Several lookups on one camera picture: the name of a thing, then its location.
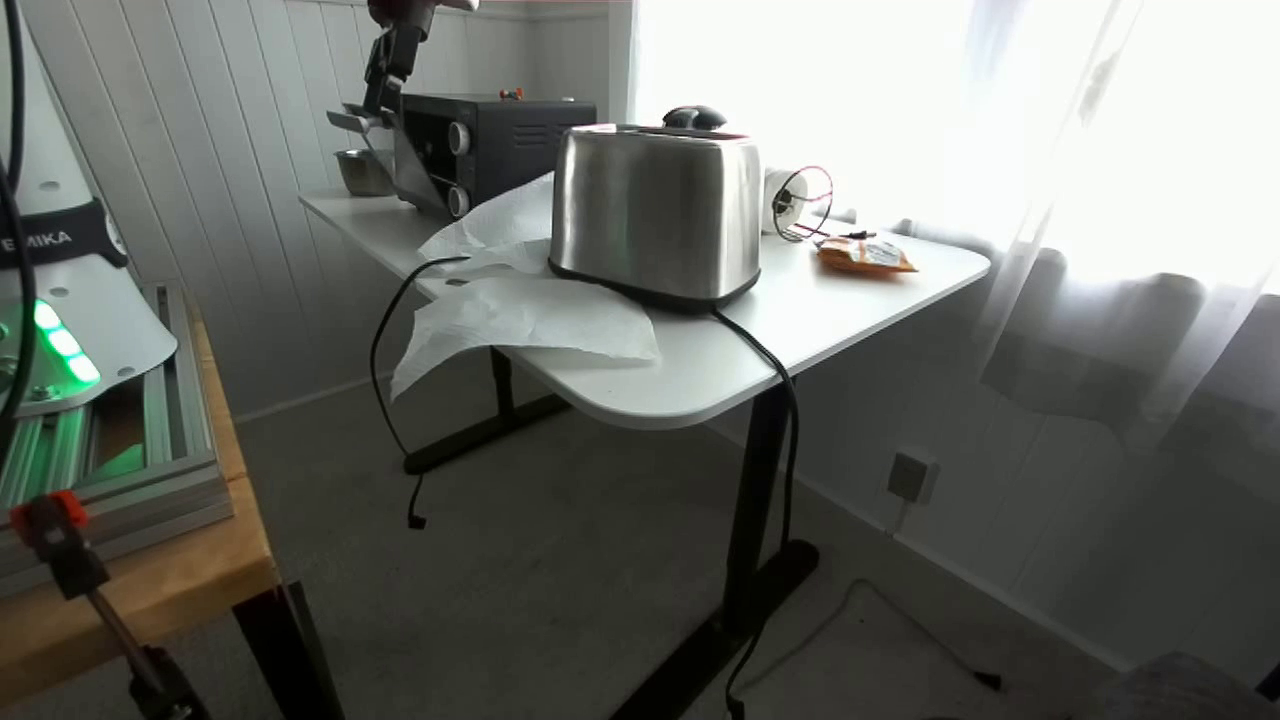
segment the black wire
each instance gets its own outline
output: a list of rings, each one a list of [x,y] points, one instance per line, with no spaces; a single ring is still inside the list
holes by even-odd
[[[746,345],[754,345],[754,352],[783,380],[789,392],[789,416],[792,416],[792,432],[789,432],[789,468],[783,468],[783,523],[782,523],[782,549],[792,540],[792,494],[798,494],[798,457],[799,457],[799,405],[798,405],[798,380],[789,373],[783,361],[777,361],[748,327],[742,327],[735,319],[730,319],[721,306],[711,306],[711,314],[732,327]]]
[[[8,218],[8,237],[14,237],[14,253],[15,253],[15,274],[20,274],[20,347],[15,347],[15,369],[8,380],[8,394],[0,409],[0,468],[8,458],[14,436],[15,436],[15,411],[28,394],[28,380],[34,380],[34,364],[37,364],[37,267],[34,267],[34,253],[28,253],[28,232],[15,215],[15,201],[14,188],[5,184],[0,191],[0,210]]]
[[[5,24],[8,24],[8,84],[14,84],[14,106],[8,106],[8,188],[15,191],[26,176],[26,128],[28,128],[28,71],[26,71],[26,32],[15,15],[15,0],[5,0]]]
[[[373,388],[375,411],[384,416],[384,425],[390,425],[390,432],[394,432],[394,438],[398,438],[398,446],[402,446],[402,458],[408,457],[408,445],[403,445],[403,436],[402,436],[402,427],[398,427],[398,419],[394,419],[394,409],[390,409],[390,398],[384,398],[384,382],[375,380],[375,347],[384,345],[384,331],[390,331],[390,322],[394,322],[403,293],[418,283],[418,274],[430,270],[430,267],[441,267],[441,264],[459,264],[459,261],[467,261],[467,254],[435,254],[435,261],[418,264],[418,267],[402,281],[402,286],[398,286],[398,294],[390,298],[384,314],[375,319],[375,331],[373,331],[373,345],[370,345],[370,388]],[[414,494],[408,494],[408,509],[403,509],[403,523],[408,523],[408,529],[430,529],[430,518],[418,513],[418,500],[419,500],[419,491],[423,491],[423,479],[430,479],[430,470],[419,470],[418,485],[414,485]]]
[[[730,319],[721,306],[711,306],[711,314],[735,331],[746,345],[754,345],[754,352],[774,364],[774,373],[783,380],[783,394],[789,394],[789,468],[783,468],[783,517],[782,517],[782,549],[792,540],[792,494],[798,494],[798,457],[799,457],[799,405],[798,405],[798,382],[783,361],[777,361],[748,327],[742,327],[735,319]],[[726,706],[732,720],[746,720],[748,706],[746,698],[732,693],[735,676],[748,667],[748,658],[760,646],[768,614],[754,629],[746,654],[732,665],[730,681],[726,681]]]
[[[14,128],[8,128],[8,159],[0,165],[0,176],[5,176],[5,191],[0,191],[5,208],[0,210],[8,218],[15,281],[20,281],[20,347],[15,347],[15,369],[14,369],[8,394],[0,409],[0,470],[8,464],[8,446],[15,436],[15,411],[28,394],[28,380],[34,380],[34,364],[37,364],[37,267],[34,267],[26,218],[15,210],[15,184],[20,184],[20,165],[26,165],[26,117],[28,117],[15,0],[5,0],[5,24],[8,24],[8,71],[14,71]]]
[[[967,672],[977,684],[985,684],[988,693],[1006,686],[1001,672],[985,672],[977,665],[967,665],[957,646],[948,646],[931,629],[923,629],[902,599],[893,599],[881,585],[858,577],[847,581],[847,587],[842,590],[836,609],[816,620],[792,646],[783,646],[782,654],[774,654],[755,676],[746,681],[746,686],[755,686],[760,681],[768,681],[774,672],[782,672],[789,658],[798,658],[799,651],[807,651],[847,609],[862,590],[873,590],[881,605],[888,605],[904,625],[914,625],[938,651],[945,651],[945,658],[954,658],[959,672]]]

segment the green light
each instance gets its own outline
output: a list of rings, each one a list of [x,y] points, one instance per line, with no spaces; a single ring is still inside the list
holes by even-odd
[[[60,356],[79,356],[77,337],[64,331],[64,327],[49,331],[49,345],[53,345],[53,352],[60,352]]]
[[[57,314],[57,306],[37,303],[37,327],[53,331],[53,327],[64,327],[64,319]]]
[[[72,356],[67,369],[79,382],[103,380],[89,356]]]

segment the black stand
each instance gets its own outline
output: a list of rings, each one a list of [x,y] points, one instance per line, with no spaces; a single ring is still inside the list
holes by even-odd
[[[403,458],[403,470],[419,477],[473,446],[485,446],[518,427],[564,411],[562,394],[531,405],[514,405],[514,361],[494,352],[497,416],[464,432],[453,432]],[[680,715],[721,667],[748,642],[760,629],[816,567],[816,549],[806,540],[783,543],[768,562],[760,562],[760,543],[768,529],[768,500],[782,468],[782,446],[792,425],[792,405],[783,388],[768,388],[754,405],[754,432],[742,470],[742,494],[730,540],[730,577],[721,609],[617,706],[617,720],[668,720]]]
[[[77,491],[53,491],[20,502],[14,513],[15,537],[49,562],[64,599],[85,594],[117,646],[130,654],[130,696],[145,720],[208,720],[205,698],[177,667],[165,646],[141,642],[113,599],[102,590],[109,585],[103,561],[85,540],[85,502]]]
[[[322,651],[312,609],[301,585],[280,585],[236,605],[240,635],[264,672],[280,715],[339,720],[344,704]]]
[[[497,382],[497,416],[494,419],[479,419],[479,425],[467,425],[430,446],[418,446],[403,457],[403,470],[408,477],[419,477],[419,470],[432,470],[450,458],[459,458],[467,457],[473,446],[485,446],[494,438],[503,438],[546,416],[556,416],[564,411],[570,405],[562,394],[541,394],[541,398],[528,398],[528,405],[514,405],[514,361],[500,356],[500,352],[487,352],[487,364],[494,364],[494,382]]]
[[[680,715],[721,667],[816,567],[816,549],[806,540],[783,543],[760,567],[760,543],[768,529],[768,500],[782,468],[782,445],[789,436],[792,405],[783,388],[755,394],[746,477],[735,491],[730,577],[721,609],[617,706],[617,720],[668,720]]]
[[[1280,698],[1280,665],[1257,684],[1257,693],[1273,704]]]

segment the wall outlet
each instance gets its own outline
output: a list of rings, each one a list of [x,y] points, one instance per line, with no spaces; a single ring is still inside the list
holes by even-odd
[[[938,458],[923,451],[902,446],[888,468],[888,491],[909,502],[928,502],[938,485]]]

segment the food item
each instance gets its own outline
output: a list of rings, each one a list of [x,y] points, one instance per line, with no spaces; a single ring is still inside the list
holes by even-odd
[[[816,261],[830,270],[845,270],[845,274],[902,274],[902,270],[917,270],[917,264],[909,261],[904,248],[898,248],[893,239],[881,237],[865,237],[865,239],[821,239],[816,242]]]

